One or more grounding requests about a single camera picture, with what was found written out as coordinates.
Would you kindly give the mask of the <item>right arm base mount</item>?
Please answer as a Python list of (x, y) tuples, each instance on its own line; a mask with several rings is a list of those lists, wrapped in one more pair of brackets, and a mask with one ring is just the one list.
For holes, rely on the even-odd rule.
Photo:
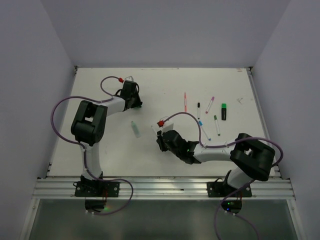
[[(207, 195), (209, 198), (225, 198), (227, 195), (234, 192), (236, 189), (229, 186), (226, 180), (221, 178), (216, 179), (215, 181), (209, 181), (206, 183)], [(245, 189), (242, 189), (235, 194), (231, 195), (232, 200), (225, 200), (221, 203), (221, 208), (224, 211), (227, 211), (232, 214), (238, 214), (243, 206), (243, 198), (252, 197), (251, 187), (248, 186)]]

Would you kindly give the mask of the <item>blue capped white marker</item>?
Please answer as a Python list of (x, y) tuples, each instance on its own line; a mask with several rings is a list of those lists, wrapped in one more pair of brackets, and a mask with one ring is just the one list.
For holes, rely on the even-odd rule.
[(201, 120), (198, 120), (198, 123), (199, 123), (200, 128), (201, 128), (203, 134), (205, 135), (206, 139), (207, 139), (208, 141), (211, 141), (211, 137), (210, 137), (210, 135), (208, 134), (208, 132), (206, 131), (206, 129), (205, 129), (202, 121), (201, 121)]

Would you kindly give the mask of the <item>light green highlighter body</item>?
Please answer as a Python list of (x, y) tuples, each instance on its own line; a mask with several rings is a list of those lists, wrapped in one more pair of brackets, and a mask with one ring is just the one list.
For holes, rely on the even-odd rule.
[(140, 138), (141, 137), (140, 130), (138, 128), (138, 125), (134, 121), (131, 121), (131, 128), (133, 130), (135, 137)]

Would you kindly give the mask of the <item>black capped white marker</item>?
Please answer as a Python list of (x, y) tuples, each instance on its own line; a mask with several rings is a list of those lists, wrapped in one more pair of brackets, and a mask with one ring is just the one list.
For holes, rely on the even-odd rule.
[(201, 118), (201, 103), (197, 103), (197, 119), (200, 120)]

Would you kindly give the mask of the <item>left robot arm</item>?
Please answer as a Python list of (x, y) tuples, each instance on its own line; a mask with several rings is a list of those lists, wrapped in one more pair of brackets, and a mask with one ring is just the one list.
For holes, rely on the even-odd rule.
[(99, 146), (102, 140), (107, 117), (129, 109), (140, 108), (139, 85), (132, 80), (124, 80), (122, 88), (111, 98), (102, 101), (82, 100), (71, 124), (71, 134), (83, 152), (82, 182), (89, 181), (86, 190), (92, 196), (103, 193), (104, 184), (100, 181), (103, 171), (100, 165)]

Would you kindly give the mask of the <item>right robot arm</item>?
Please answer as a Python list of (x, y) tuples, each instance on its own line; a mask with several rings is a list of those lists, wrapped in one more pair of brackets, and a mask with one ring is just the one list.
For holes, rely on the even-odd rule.
[(157, 144), (162, 152), (170, 151), (186, 164), (202, 164), (213, 161), (231, 161), (236, 165), (223, 181), (223, 192), (235, 196), (243, 185), (258, 180), (269, 180), (275, 150), (246, 133), (240, 133), (235, 145), (209, 148), (201, 146), (199, 141), (186, 141), (175, 130), (156, 133)]

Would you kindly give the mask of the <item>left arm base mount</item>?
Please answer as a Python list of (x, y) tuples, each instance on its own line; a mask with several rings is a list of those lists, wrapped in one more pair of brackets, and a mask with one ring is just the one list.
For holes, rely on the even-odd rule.
[(81, 176), (80, 181), (76, 181), (72, 185), (75, 187), (75, 197), (100, 198), (84, 202), (85, 209), (93, 213), (101, 213), (105, 209), (107, 198), (119, 196), (120, 183), (118, 181), (89, 180)]

